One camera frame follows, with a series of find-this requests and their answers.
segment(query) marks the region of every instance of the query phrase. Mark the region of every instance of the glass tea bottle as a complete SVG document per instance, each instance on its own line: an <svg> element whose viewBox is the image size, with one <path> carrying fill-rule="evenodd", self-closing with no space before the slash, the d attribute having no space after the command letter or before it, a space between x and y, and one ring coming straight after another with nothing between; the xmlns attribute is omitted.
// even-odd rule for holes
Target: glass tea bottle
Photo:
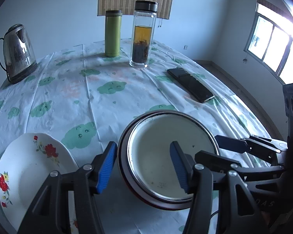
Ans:
<svg viewBox="0 0 293 234"><path fill-rule="evenodd" d="M129 62L133 67L146 68L148 66L155 28L156 12L156 2L136 1L135 3L131 59Z"/></svg>

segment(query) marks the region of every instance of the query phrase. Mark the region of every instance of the plate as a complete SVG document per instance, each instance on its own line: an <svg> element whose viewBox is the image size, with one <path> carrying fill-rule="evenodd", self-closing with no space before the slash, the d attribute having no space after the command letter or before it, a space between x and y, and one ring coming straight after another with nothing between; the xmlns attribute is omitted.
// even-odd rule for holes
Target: plate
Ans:
<svg viewBox="0 0 293 234"><path fill-rule="evenodd" d="M9 144L0 159L0 202L18 230L30 203L53 170L75 172L78 166L65 146L45 133L25 133ZM74 193L69 192L71 231L78 233Z"/></svg>

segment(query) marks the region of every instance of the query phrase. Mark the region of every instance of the kettle lid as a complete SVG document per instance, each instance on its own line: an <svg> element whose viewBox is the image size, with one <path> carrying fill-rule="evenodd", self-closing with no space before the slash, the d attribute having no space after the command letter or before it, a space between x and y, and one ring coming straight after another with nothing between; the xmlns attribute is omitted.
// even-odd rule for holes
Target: kettle lid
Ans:
<svg viewBox="0 0 293 234"><path fill-rule="evenodd" d="M12 30L14 30L14 29L16 29L17 27L20 27L20 26L23 26L23 25L22 25L22 24L15 24L15 25L12 25L12 26L8 29L8 31L6 32L5 35L7 35L10 31L12 31Z"/></svg>

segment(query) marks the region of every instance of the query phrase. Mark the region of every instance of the smartphone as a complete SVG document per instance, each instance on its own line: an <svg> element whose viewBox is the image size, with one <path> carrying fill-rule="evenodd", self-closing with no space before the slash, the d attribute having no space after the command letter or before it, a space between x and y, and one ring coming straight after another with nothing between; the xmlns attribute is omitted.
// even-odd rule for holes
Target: smartphone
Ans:
<svg viewBox="0 0 293 234"><path fill-rule="evenodd" d="M183 68L170 68L167 72L176 79L190 94L192 94L199 102L206 101L215 97L203 84L196 78L186 72Z"/></svg>

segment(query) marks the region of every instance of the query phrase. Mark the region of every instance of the tea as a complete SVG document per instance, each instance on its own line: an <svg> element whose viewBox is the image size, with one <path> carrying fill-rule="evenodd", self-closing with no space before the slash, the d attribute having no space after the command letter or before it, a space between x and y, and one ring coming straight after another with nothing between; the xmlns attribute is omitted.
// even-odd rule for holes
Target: tea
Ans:
<svg viewBox="0 0 293 234"><path fill-rule="evenodd" d="M135 26L135 34L132 47L132 61L146 63L149 54L149 45L152 28L146 26Z"/></svg>

